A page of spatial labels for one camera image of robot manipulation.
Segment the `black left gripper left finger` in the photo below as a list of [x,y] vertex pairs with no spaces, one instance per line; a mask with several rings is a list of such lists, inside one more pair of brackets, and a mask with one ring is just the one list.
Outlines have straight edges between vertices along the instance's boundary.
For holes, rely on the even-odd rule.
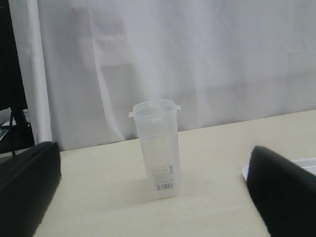
[[42,142],[0,165],[0,235],[32,237],[61,180],[56,142]]

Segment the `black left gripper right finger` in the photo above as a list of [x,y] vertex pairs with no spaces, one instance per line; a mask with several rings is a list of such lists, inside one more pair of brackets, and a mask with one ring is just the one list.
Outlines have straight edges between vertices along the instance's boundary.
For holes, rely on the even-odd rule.
[[249,195],[273,237],[316,235],[316,177],[263,146],[251,152]]

